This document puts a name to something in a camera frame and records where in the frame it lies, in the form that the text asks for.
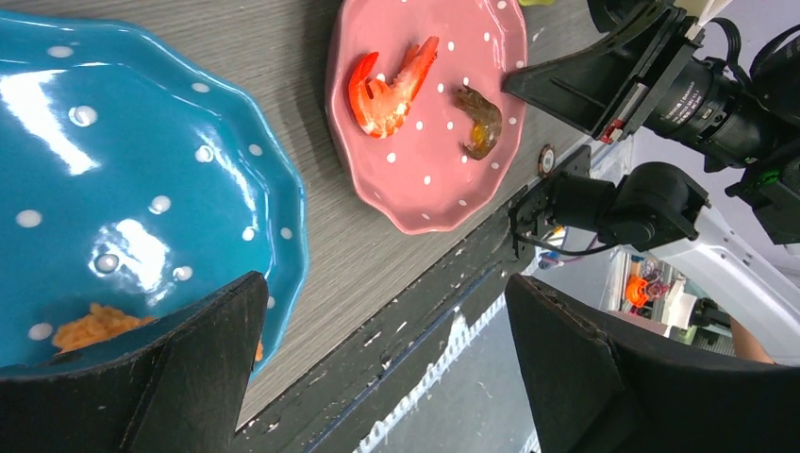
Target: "table surface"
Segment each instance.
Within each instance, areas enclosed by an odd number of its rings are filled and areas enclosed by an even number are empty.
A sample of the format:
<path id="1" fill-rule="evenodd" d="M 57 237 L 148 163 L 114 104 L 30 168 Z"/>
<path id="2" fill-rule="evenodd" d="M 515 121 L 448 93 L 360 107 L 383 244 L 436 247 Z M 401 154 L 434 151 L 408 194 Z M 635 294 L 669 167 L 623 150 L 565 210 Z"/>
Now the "table surface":
<path id="1" fill-rule="evenodd" d="M 283 345 L 251 384 L 241 422 L 263 409 L 347 335 L 528 183 L 546 143 L 580 134 L 529 108 L 520 152 L 492 202 L 451 233 L 406 236 L 362 203 L 339 164 L 325 119 L 325 62 L 339 1 L 0 0 L 21 12 L 124 20 L 144 26 L 265 111 L 306 180 L 311 271 Z M 529 62 L 598 38 L 585 0 L 525 9 Z"/>

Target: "cable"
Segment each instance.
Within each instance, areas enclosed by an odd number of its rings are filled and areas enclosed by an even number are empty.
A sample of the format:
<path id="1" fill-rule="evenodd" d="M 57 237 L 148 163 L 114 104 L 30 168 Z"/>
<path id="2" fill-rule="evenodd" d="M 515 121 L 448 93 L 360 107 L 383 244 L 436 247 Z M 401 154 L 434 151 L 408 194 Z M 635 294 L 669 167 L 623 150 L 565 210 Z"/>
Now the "cable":
<path id="1" fill-rule="evenodd" d="M 586 250 L 591 250 L 592 247 L 597 245 L 597 241 L 598 241 L 597 235 L 595 234 L 594 237 L 592 238 L 592 241 L 589 243 L 589 245 L 586 246 Z M 559 261 L 563 262 L 564 264 L 568 264 L 570 262 L 583 260 L 584 258 L 586 258 L 586 257 L 585 256 L 584 257 L 574 257 L 574 258 L 569 258 L 568 260 L 559 260 Z"/>
<path id="2" fill-rule="evenodd" d="M 554 245 L 551 245 L 550 243 L 546 243 L 545 241 L 540 241 L 538 239 L 527 238 L 519 234 L 515 234 L 514 237 L 517 239 L 517 241 L 521 243 L 530 243 L 532 245 L 536 245 L 537 247 L 541 247 L 545 250 L 556 252 L 559 255 L 563 255 L 565 257 L 587 257 L 589 255 L 594 255 L 595 253 L 605 252 L 618 245 L 617 243 L 607 243 L 606 245 L 590 248 L 588 250 L 563 250 Z"/>
<path id="3" fill-rule="evenodd" d="M 725 64 L 733 73 L 733 77 L 742 84 L 742 88 L 746 92 L 751 92 L 750 89 L 753 82 L 750 80 L 750 75 L 739 65 L 739 55 L 742 52 L 742 34 L 736 25 L 729 19 L 722 17 L 715 17 L 709 22 L 719 25 L 725 33 L 727 38 L 727 58 Z"/>
<path id="4" fill-rule="evenodd" d="M 798 31 L 800 31 L 800 25 L 795 25 L 774 37 L 772 41 L 767 42 L 767 44 L 758 51 L 756 57 L 753 59 L 753 64 L 750 66 L 750 74 L 754 76 L 761 69 L 761 65 L 764 64 L 764 60 L 777 52 L 778 47 L 780 47 L 785 40 Z"/>

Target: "orange object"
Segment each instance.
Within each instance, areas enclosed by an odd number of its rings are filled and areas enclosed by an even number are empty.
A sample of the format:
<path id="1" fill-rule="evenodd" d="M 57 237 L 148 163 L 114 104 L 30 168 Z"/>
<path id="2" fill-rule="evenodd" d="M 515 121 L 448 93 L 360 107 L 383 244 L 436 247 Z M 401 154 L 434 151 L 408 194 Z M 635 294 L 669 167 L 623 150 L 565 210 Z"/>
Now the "orange object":
<path id="1" fill-rule="evenodd" d="M 258 345 L 256 346 L 256 361 L 263 361 L 264 360 L 264 343 L 261 342 L 261 339 L 258 339 Z"/>
<path id="2" fill-rule="evenodd" d="M 74 351 L 114 338 L 154 319 L 152 316 L 139 319 L 113 307 L 92 303 L 89 314 L 58 328 L 53 337 L 53 346 L 61 349 L 59 354 Z"/>
<path id="3" fill-rule="evenodd" d="M 368 78 L 375 63 L 377 52 L 361 59 L 350 76 L 348 94 L 350 108 L 364 132 L 377 139 L 385 139 L 403 125 L 417 97 L 433 60 L 439 38 L 431 36 L 420 47 L 413 45 L 406 53 L 400 73 L 389 86 L 385 81 Z"/>
<path id="4" fill-rule="evenodd" d="M 647 280 L 642 277 L 631 276 L 627 281 L 625 298 L 637 309 L 644 307 L 647 302 L 647 294 L 644 292 L 646 287 Z"/>

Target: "blue plate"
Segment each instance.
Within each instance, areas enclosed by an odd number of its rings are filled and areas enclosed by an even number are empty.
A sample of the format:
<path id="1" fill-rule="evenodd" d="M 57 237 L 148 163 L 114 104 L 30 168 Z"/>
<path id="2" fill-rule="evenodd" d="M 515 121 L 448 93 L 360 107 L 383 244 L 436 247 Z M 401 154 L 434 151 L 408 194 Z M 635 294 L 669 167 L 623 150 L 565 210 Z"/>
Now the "blue plate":
<path id="1" fill-rule="evenodd" d="M 253 98 L 133 25 L 0 11 L 0 134 L 0 367 L 50 359 L 91 302 L 160 317 L 250 270 L 271 293 L 264 367 L 308 244 Z"/>

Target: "metal bracket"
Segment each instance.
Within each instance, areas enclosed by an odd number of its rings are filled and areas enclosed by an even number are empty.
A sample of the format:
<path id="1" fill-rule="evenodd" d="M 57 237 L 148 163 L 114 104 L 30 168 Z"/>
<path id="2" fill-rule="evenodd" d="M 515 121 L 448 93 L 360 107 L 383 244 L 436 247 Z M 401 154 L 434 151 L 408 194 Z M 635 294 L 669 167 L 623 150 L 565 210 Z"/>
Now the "metal bracket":
<path id="1" fill-rule="evenodd" d="M 514 236 L 514 253 L 519 259 L 526 246 L 518 237 L 540 238 L 555 229 L 548 221 L 547 202 L 553 184 L 561 174 L 588 176 L 592 168 L 592 148 L 587 144 L 580 146 L 564 160 L 547 179 L 542 179 L 523 195 L 522 199 L 508 211 L 511 221 L 511 234 Z"/>

